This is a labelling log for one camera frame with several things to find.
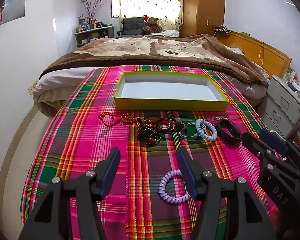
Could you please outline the black wristband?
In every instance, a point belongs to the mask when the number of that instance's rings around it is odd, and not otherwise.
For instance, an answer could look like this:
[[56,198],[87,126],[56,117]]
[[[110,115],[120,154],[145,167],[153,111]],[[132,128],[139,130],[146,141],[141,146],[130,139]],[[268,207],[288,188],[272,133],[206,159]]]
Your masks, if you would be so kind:
[[242,133],[233,122],[229,120],[221,120],[217,123],[216,130],[222,142],[231,146],[237,146],[240,144]]

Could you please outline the red gold cord ornament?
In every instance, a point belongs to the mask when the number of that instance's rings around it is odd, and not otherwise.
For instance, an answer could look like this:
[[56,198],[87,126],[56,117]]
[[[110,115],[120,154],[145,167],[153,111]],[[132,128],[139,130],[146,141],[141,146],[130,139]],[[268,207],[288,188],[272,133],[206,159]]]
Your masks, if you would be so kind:
[[147,125],[155,125],[156,129],[159,132],[172,132],[176,129],[177,124],[175,121],[169,118],[160,118],[160,119],[146,119]]

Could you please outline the grey bedside cabinet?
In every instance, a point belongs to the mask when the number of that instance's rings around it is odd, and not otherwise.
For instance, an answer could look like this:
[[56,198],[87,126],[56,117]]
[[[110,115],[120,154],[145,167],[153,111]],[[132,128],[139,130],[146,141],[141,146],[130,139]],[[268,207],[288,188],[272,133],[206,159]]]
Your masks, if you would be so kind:
[[269,131],[285,139],[300,131],[300,98],[284,79],[276,75],[271,76],[257,113]]

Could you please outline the wooden headboard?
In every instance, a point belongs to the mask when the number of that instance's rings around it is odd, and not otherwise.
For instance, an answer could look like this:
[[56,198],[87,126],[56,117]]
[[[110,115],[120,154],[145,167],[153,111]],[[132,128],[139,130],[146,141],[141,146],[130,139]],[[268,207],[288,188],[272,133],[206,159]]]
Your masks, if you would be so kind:
[[268,75],[284,77],[292,59],[278,49],[248,35],[231,31],[228,35],[220,31],[216,38],[228,47],[240,49],[247,58],[262,66]]

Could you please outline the pink plaid tablecloth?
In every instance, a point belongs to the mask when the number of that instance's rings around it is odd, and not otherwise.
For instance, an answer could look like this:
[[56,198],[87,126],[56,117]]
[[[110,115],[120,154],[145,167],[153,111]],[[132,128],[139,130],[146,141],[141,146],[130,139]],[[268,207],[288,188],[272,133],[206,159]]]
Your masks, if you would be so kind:
[[161,178],[178,167],[177,150],[184,147],[220,178],[245,178],[271,222],[277,224],[278,209],[256,181],[258,159],[242,145],[184,140],[172,133],[163,135],[157,146],[146,147],[138,139],[136,125],[104,126],[99,115],[116,113],[114,95],[121,76],[145,70],[192,72],[176,66],[117,66],[87,72],[38,147],[21,198],[22,222],[53,177],[77,178],[117,147],[121,152],[119,169],[110,194],[97,205],[107,239],[189,239],[200,204],[189,200],[169,205],[158,195]]

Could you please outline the brown fleece blanket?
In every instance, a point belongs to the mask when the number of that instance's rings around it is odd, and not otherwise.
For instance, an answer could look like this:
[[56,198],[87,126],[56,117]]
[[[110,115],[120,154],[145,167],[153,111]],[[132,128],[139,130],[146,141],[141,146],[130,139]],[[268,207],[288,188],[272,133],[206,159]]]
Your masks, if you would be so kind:
[[201,68],[230,75],[246,85],[268,85],[260,66],[245,55],[226,48],[209,34],[173,38],[157,35],[101,38],[63,55],[42,75],[70,68],[122,65]]

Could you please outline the yellow-green shallow box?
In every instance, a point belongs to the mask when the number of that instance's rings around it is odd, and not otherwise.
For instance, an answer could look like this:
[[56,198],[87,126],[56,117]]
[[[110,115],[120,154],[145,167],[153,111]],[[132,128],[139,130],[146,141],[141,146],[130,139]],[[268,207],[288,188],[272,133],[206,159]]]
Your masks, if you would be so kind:
[[117,110],[226,111],[229,99],[207,75],[125,72],[114,95]]

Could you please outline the white pillow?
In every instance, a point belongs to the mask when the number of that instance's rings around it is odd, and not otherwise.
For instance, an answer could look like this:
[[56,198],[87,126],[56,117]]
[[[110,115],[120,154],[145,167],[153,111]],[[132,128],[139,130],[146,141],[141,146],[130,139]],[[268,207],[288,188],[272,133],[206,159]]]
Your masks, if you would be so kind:
[[179,37],[180,34],[178,31],[176,30],[165,30],[165,31],[162,31],[162,32],[159,32],[159,33],[151,33],[151,35],[155,35],[155,36],[163,36],[163,37]]

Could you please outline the wooden wardrobe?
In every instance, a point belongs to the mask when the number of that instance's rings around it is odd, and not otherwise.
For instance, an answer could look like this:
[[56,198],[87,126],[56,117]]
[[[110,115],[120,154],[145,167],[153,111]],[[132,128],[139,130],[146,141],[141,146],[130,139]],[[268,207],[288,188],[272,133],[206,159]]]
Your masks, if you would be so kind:
[[225,0],[183,0],[183,20],[180,35],[215,33],[224,24]]

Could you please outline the teddy bear with santa hat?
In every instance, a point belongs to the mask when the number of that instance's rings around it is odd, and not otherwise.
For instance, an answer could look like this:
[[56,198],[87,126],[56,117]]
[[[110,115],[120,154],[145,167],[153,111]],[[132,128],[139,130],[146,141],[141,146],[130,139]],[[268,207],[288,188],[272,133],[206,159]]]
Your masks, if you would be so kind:
[[159,25],[158,18],[146,16],[144,18],[144,21],[145,21],[145,26],[143,31],[144,34],[149,35],[152,33],[162,32],[162,28]]

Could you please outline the dotted window curtain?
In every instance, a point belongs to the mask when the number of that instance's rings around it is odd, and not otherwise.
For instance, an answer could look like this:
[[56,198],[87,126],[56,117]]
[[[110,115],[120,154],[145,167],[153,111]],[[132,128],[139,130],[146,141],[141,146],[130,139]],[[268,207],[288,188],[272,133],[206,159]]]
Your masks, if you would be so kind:
[[154,17],[163,30],[179,31],[183,24],[183,0],[119,0],[119,19]]

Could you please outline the black office chair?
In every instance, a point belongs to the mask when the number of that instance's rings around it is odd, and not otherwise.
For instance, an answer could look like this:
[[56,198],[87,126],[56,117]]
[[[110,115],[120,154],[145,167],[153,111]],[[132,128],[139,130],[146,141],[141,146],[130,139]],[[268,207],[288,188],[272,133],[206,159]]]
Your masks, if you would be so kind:
[[117,32],[117,37],[143,35],[144,21],[142,17],[124,18],[122,30]]

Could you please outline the cluttered desk shelf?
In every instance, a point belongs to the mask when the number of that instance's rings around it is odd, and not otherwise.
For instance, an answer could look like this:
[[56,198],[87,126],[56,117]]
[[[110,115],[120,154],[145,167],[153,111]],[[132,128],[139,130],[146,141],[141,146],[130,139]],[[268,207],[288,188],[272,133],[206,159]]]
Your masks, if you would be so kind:
[[90,42],[90,40],[97,40],[100,38],[110,37],[114,38],[114,27],[112,25],[89,29],[75,33],[77,47],[81,47]]

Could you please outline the dried branch bouquet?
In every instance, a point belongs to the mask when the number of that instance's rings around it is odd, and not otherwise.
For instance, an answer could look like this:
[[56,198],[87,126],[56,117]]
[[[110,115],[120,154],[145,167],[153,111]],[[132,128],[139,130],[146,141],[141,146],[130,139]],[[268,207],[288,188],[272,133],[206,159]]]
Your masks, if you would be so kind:
[[92,22],[96,13],[101,9],[104,5],[104,0],[94,0],[92,1],[85,1],[83,6],[85,8],[85,12],[87,14],[87,18],[89,19],[89,23]]

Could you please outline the grey wall poster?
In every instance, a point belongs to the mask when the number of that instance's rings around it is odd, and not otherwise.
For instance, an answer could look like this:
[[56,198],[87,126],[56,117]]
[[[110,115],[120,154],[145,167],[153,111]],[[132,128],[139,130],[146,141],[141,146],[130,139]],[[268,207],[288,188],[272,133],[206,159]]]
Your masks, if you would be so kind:
[[25,16],[26,0],[6,0],[0,7],[0,25]]

